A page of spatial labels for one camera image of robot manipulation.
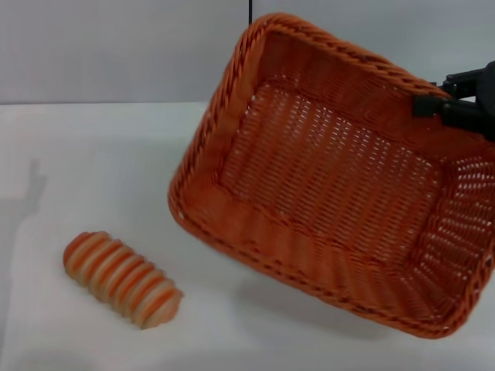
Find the orange woven plastic basket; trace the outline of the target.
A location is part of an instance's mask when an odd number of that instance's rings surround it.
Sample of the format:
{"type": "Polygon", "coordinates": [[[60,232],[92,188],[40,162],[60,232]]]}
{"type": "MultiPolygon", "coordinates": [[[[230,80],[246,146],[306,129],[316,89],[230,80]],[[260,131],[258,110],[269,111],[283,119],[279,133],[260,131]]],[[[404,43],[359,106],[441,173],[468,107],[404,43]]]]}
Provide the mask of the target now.
{"type": "Polygon", "coordinates": [[[169,187],[229,257],[411,335],[461,327],[495,271],[495,142],[414,117],[453,99],[297,16],[244,31],[169,187]]]}

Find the orange striped bread roll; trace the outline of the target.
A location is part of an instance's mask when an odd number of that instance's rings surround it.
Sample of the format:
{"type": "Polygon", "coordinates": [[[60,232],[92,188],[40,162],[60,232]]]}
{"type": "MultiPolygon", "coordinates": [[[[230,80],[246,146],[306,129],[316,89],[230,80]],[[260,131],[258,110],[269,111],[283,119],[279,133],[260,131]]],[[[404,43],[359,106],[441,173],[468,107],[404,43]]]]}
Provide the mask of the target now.
{"type": "Polygon", "coordinates": [[[105,231],[82,232],[63,252],[66,273],[140,329],[170,322],[183,293],[166,273],[105,231]]]}

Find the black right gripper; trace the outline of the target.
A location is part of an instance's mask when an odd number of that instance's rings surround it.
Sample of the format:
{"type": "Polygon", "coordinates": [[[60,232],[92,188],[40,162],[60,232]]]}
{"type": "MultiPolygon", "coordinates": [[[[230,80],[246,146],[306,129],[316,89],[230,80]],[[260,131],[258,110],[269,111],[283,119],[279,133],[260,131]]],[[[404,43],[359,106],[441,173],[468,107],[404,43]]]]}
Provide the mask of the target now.
{"type": "Polygon", "coordinates": [[[476,95],[476,103],[429,95],[415,96],[412,100],[412,115],[439,116],[444,126],[479,130],[481,111],[483,135],[487,140],[495,142],[495,60],[483,69],[449,74],[442,83],[442,90],[452,97],[476,95]]]}

